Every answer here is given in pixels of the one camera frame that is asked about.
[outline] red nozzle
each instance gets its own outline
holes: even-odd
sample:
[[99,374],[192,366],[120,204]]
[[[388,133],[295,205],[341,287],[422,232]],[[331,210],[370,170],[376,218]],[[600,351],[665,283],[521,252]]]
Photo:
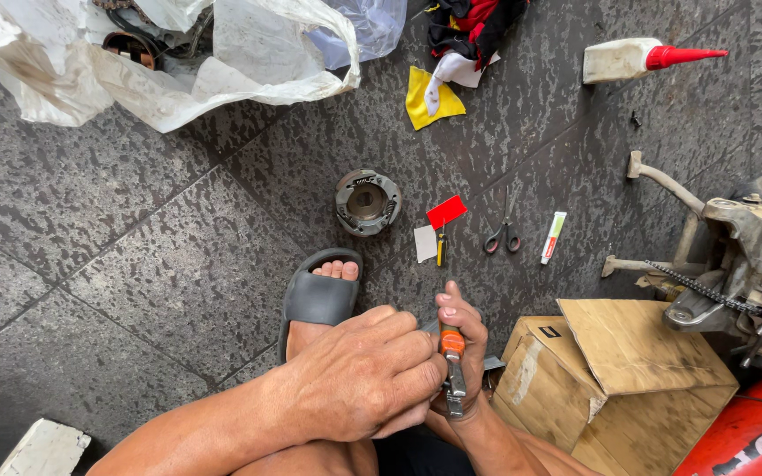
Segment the red nozzle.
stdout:
[[646,57],[646,70],[662,70],[672,64],[686,63],[688,61],[703,60],[705,58],[719,58],[727,56],[727,51],[722,50],[688,50],[675,47],[654,47]]

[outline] motorcycle chain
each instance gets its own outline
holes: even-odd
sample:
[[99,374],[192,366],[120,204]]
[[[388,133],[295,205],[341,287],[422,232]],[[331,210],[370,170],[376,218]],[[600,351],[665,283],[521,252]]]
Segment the motorcycle chain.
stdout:
[[679,283],[690,288],[691,290],[694,290],[697,293],[704,295],[705,297],[711,298],[712,300],[719,302],[720,304],[725,304],[725,306],[728,308],[737,309],[737,311],[740,311],[740,312],[751,312],[752,314],[757,314],[758,316],[762,316],[762,308],[753,306],[751,304],[746,304],[745,302],[737,301],[736,299],[722,296],[721,293],[716,292],[713,289],[706,287],[698,283],[697,281],[690,279],[687,276],[681,275],[680,273],[677,273],[669,268],[664,268],[663,266],[657,263],[652,263],[648,259],[645,260],[645,263],[648,265],[651,265],[655,269],[660,270],[665,275],[676,279]]

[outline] hand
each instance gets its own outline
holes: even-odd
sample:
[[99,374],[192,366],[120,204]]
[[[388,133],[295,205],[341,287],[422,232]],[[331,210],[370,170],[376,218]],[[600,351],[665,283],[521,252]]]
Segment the hand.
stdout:
[[290,413],[284,421],[307,440],[335,441],[422,423],[447,366],[438,338],[417,328],[413,314],[380,306],[318,337],[275,369]]
[[[466,348],[463,358],[460,360],[460,368],[463,370],[463,380],[467,383],[467,396],[463,398],[463,417],[454,418],[455,421],[466,419],[472,415],[472,408],[478,403],[478,394],[481,393],[481,380],[484,373],[484,352],[487,348],[488,331],[481,323],[481,314],[460,296],[460,289],[455,281],[445,284],[445,293],[440,293],[435,298],[437,317],[444,324],[453,325],[460,329]],[[448,417],[445,405],[445,391],[441,392],[431,402],[431,408],[440,415]]]

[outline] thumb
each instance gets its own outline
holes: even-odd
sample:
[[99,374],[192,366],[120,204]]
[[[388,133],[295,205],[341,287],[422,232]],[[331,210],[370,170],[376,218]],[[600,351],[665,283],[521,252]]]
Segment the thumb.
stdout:
[[487,350],[488,331],[481,319],[465,308],[442,307],[437,310],[437,318],[443,324],[453,325],[460,330],[466,349],[463,358],[470,362],[482,362]]

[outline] clutch shoe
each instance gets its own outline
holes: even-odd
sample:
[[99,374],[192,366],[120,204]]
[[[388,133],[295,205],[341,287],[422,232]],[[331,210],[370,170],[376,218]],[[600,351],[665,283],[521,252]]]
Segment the clutch shoe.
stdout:
[[396,221],[401,210],[401,189],[396,182],[371,168],[352,170],[337,182],[334,213],[354,236],[372,236]]

